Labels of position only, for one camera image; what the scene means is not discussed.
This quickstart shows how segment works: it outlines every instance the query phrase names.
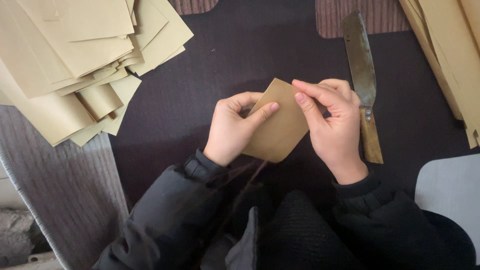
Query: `rusty blade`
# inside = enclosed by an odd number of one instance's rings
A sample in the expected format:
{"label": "rusty blade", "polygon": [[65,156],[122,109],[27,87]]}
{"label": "rusty blade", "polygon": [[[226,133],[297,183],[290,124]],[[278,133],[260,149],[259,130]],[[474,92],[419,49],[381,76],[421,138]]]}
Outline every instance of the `rusty blade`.
{"label": "rusty blade", "polygon": [[355,11],[345,17],[342,21],[342,29],[353,87],[360,98],[360,105],[371,108],[375,102],[377,83],[370,44],[361,14]]}

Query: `gray floor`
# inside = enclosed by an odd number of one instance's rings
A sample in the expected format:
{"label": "gray floor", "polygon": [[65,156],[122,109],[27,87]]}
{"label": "gray floor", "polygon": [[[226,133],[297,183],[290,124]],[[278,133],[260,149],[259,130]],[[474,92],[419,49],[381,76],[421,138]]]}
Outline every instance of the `gray floor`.
{"label": "gray floor", "polygon": [[444,215],[470,236],[480,264],[480,154],[434,160],[420,170],[415,202]]}

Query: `dark table surface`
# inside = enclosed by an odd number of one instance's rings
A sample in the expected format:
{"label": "dark table surface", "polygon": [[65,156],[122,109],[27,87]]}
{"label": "dark table surface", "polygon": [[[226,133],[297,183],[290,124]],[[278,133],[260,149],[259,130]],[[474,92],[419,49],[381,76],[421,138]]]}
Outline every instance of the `dark table surface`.
{"label": "dark table surface", "polygon": [[[209,12],[183,16],[195,34],[186,51],[141,77],[118,136],[110,137],[133,203],[167,166],[204,147],[219,99],[262,92],[275,77],[351,82],[343,38],[326,39],[317,32],[319,1],[220,0]],[[453,118],[412,31],[372,34],[369,41],[385,162],[369,166],[383,181],[413,196],[425,163],[478,149],[469,149],[462,123]],[[259,177],[275,183],[280,195],[301,189],[317,205],[334,199],[329,172],[308,134],[283,162],[270,164]]]}

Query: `person's right hand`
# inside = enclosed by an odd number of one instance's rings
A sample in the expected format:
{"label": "person's right hand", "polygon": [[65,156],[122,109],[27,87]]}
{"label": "person's right hand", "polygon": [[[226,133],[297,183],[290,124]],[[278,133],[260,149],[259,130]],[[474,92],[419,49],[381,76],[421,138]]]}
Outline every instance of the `person's right hand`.
{"label": "person's right hand", "polygon": [[[317,155],[339,184],[352,184],[368,175],[359,155],[360,99],[347,81],[327,79],[319,84],[293,80],[300,90],[295,100],[303,110]],[[326,106],[332,117],[323,118],[312,98]]]}

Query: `wooden handle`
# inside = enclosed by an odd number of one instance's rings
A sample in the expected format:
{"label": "wooden handle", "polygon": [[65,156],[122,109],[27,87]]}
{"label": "wooden handle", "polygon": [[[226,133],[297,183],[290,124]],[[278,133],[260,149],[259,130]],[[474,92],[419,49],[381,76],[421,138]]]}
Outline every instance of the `wooden handle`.
{"label": "wooden handle", "polygon": [[360,108],[360,130],[365,159],[368,162],[383,164],[384,159],[380,150],[377,126],[375,125],[372,109]]}

